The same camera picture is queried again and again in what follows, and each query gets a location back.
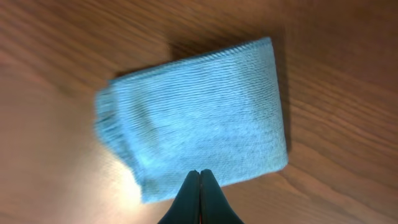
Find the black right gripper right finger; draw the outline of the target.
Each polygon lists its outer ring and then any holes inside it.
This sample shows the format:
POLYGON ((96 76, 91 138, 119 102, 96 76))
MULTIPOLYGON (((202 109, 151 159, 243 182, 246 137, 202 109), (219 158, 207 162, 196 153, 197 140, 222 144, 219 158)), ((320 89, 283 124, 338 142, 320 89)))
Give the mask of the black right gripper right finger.
POLYGON ((201 224, 243 224, 229 205, 213 173, 205 169, 200 173, 201 224))

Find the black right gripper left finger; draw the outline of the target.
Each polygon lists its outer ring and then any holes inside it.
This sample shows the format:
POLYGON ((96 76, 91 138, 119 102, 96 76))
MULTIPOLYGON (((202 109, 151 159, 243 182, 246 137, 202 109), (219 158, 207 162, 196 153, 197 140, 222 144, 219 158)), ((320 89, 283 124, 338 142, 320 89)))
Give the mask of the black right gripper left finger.
POLYGON ((186 176, 177 196, 158 224, 200 223, 200 174, 193 170, 186 176))

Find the blue cloth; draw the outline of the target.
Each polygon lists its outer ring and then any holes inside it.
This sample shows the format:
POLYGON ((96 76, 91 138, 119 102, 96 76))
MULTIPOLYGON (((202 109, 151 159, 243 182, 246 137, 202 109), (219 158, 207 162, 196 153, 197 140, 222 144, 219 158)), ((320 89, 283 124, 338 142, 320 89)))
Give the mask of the blue cloth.
POLYGON ((191 170, 222 186, 288 163, 268 37, 111 80, 95 97, 95 132, 133 172, 144 203, 174 198, 191 170))

